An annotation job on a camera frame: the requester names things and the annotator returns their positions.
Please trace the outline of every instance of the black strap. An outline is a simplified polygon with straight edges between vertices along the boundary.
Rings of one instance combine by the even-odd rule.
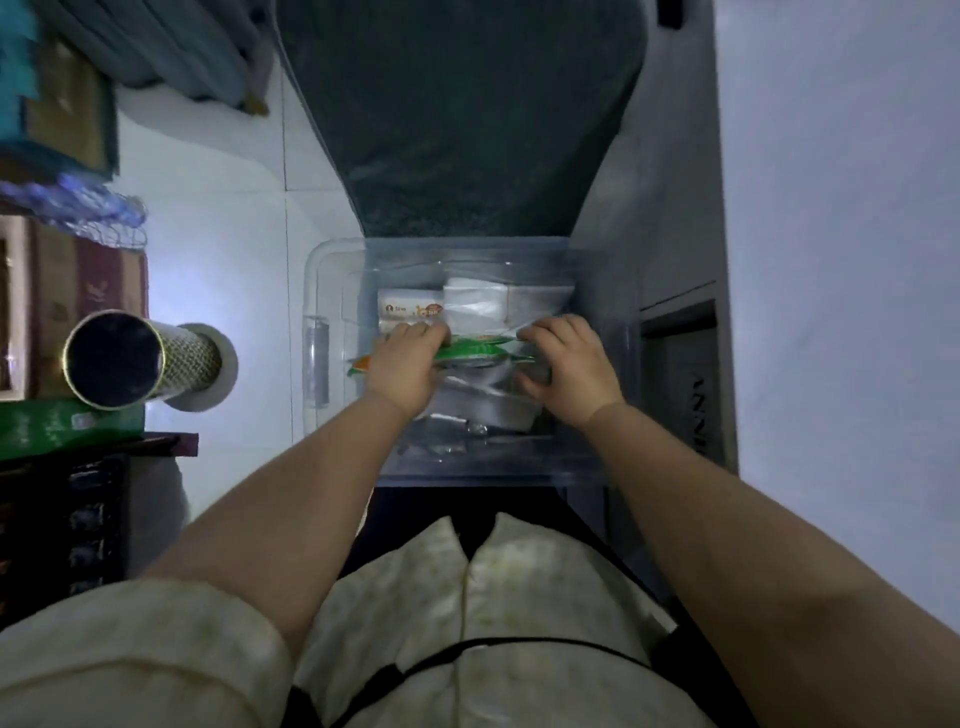
[[[517,643],[573,644],[580,647],[589,647],[590,649],[597,649],[601,652],[606,652],[608,655],[619,657],[627,662],[633,663],[634,665],[643,667],[644,669],[649,669],[651,672],[653,671],[646,663],[642,663],[640,660],[630,657],[630,655],[625,655],[622,652],[617,652],[615,649],[610,649],[609,647],[605,647],[604,645],[597,643],[582,642],[580,640],[565,640],[559,637],[481,637],[476,640],[466,640],[461,643],[452,644],[450,647],[446,647],[440,652],[430,655],[430,657],[424,660],[420,660],[406,672],[400,672],[396,665],[387,665],[386,667],[382,667],[373,675],[370,680],[367,681],[367,684],[364,685],[360,692],[357,693],[352,700],[350,700],[347,710],[343,715],[333,721],[333,723],[330,725],[330,728],[344,728],[344,726],[347,725],[347,723],[360,711],[364,710],[365,708],[369,708],[374,703],[382,700],[384,697],[390,694],[390,692],[403,685],[403,683],[409,678],[432,667],[449,665],[469,649],[473,649],[474,647],[493,647],[497,644]]]

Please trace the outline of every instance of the cardboard box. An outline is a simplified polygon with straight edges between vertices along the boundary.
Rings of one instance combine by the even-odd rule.
[[[59,172],[109,181],[118,164],[112,84],[56,34],[43,31],[31,45],[33,68],[22,70],[36,81],[5,100],[0,155],[36,182]]]
[[[0,216],[0,402],[70,397],[60,353],[94,311],[147,315],[147,258]]]

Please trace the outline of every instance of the white package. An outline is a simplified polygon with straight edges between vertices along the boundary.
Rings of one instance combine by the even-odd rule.
[[[444,312],[444,292],[412,288],[381,288],[376,292],[381,319],[428,319]]]
[[[503,333],[507,290],[505,283],[451,278],[444,285],[444,320],[458,336]]]
[[[507,291],[507,329],[556,316],[573,295],[572,285],[512,285]]]

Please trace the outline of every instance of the person's left hand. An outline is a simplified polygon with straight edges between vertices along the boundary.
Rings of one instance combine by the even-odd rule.
[[[438,375],[433,357],[450,336],[442,323],[400,324],[373,345],[367,370],[367,394],[389,400],[413,420],[433,396]]]

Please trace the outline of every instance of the green snack package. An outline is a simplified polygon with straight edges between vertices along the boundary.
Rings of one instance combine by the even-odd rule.
[[[515,363],[533,361],[533,356],[507,352],[500,345],[516,341],[512,336],[454,336],[447,345],[440,347],[433,360],[444,369],[459,367],[482,369],[494,367],[504,361]],[[370,355],[361,356],[350,362],[349,376],[365,374],[370,368]]]

